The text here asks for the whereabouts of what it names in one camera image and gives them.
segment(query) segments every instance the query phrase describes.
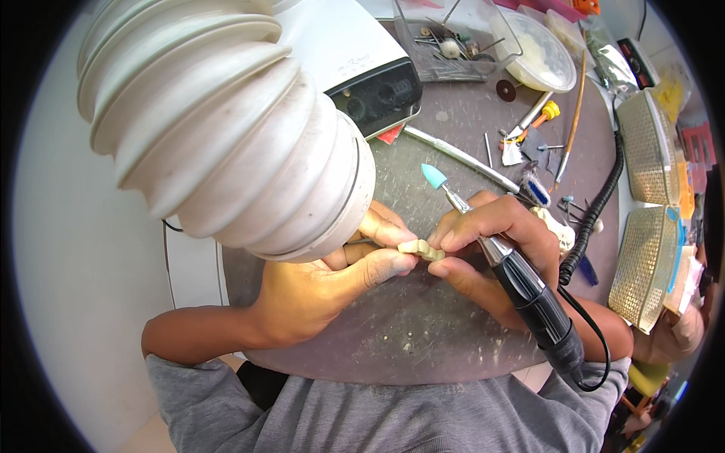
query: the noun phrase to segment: dental lab workbench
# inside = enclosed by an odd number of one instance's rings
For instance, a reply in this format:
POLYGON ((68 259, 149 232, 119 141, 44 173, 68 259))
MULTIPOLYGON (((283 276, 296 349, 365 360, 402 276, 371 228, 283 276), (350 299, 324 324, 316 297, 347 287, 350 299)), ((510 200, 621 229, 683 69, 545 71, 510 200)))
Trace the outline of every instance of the dental lab workbench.
MULTIPOLYGON (((506 103, 496 95, 496 82, 501 78, 516 84, 505 71, 493 75, 488 83, 425 84, 420 114, 410 124, 484 163, 488 163, 484 142, 487 132, 493 168, 519 182, 523 164, 502 166, 498 130, 511 130, 541 92, 521 86, 515 101, 506 103)), ((566 94, 552 97, 561 115, 539 126, 547 144, 566 142, 578 89, 577 85, 566 94)), ((505 193, 480 173, 407 134, 401 133, 392 145, 374 138, 370 147, 377 167, 375 198, 399 214, 419 238, 428 238, 441 216, 451 209, 445 196, 426 182, 421 163, 438 167, 461 196, 471 196, 481 189, 505 193)), ((585 198, 593 200, 614 163, 614 154, 607 105, 587 79, 566 174, 559 189, 551 192, 550 211, 559 222, 564 214, 556 203, 565 195, 574 195, 582 206, 585 198)), ((538 174, 546 188, 553 187, 551 173, 539 170, 538 174)), ((589 286, 577 270, 567 288, 573 295, 606 304, 618 253, 617 193, 600 219, 604 231, 594 234, 587 248, 600 284, 589 286)), ((484 259, 482 254, 477 255, 475 259, 484 259)), ((544 362, 543 353, 529 333, 503 328, 448 283, 429 275, 427 264, 421 262, 407 277, 394 277, 363 294, 309 341, 287 349, 244 353, 255 364, 283 373, 381 385, 466 382, 544 362)), ((247 306, 257 298, 263 265, 261 259, 243 249, 223 248, 231 305, 247 306)))

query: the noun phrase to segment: hand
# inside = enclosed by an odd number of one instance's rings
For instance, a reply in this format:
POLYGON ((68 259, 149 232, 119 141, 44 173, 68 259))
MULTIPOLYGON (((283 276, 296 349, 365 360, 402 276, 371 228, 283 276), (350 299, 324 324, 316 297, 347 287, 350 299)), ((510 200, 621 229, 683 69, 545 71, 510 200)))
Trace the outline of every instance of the hand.
MULTIPOLYGON (((361 238, 385 247, 418 237, 397 214, 373 200, 350 241, 361 238)), ((359 295, 394 275, 407 275, 417 262, 414 255, 366 243, 345 244, 304 264, 267 261, 260 296, 249 308, 263 338, 259 347, 291 346, 312 338, 359 295)))
POLYGON ((498 197, 488 191, 473 195, 468 203, 473 211, 461 215, 452 210, 443 216, 428 243, 449 255, 432 262, 428 271, 444 278, 463 296, 477 303, 505 327, 527 331, 498 280, 484 277, 461 258, 466 252, 480 251, 476 239, 495 233, 506 235, 539 271, 550 288, 559 280, 559 241, 543 220, 531 215, 513 196, 498 197))

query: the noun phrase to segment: gray t-shirt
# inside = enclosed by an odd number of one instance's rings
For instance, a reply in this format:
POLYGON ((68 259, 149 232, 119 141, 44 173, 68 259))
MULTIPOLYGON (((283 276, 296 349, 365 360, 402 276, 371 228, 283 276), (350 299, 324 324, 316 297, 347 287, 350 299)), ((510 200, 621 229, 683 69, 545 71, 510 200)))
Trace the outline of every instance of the gray t-shirt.
MULTIPOLYGON (((452 385, 367 386, 290 376, 263 412, 220 360, 146 368, 181 452, 598 452, 629 358, 591 393, 552 372, 538 394, 512 375, 452 385)), ((604 364, 584 363, 587 382, 604 364)))

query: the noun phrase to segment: yellow chair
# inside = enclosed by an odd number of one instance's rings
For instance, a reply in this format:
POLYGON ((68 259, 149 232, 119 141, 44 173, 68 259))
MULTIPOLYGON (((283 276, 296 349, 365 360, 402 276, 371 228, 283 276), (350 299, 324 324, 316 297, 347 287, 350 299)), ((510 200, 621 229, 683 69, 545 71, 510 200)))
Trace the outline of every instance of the yellow chair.
POLYGON ((641 417, 647 405, 667 379, 670 372, 670 365, 653 365, 651 363, 632 360, 629 367, 629 382, 635 390, 642 394, 642 400, 634 406, 626 396, 622 395, 621 401, 637 417, 641 417))

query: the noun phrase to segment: rubber polishing tip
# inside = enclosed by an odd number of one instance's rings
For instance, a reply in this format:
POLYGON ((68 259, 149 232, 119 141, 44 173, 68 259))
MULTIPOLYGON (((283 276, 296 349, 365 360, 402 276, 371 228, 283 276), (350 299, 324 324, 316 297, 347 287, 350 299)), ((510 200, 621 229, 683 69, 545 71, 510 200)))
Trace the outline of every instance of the rubber polishing tip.
POLYGON ((423 176, 426 177, 431 186, 433 186, 436 190, 441 188, 441 186, 448 180, 448 178, 446 178, 446 176, 433 165, 420 164, 420 169, 423 171, 423 176))

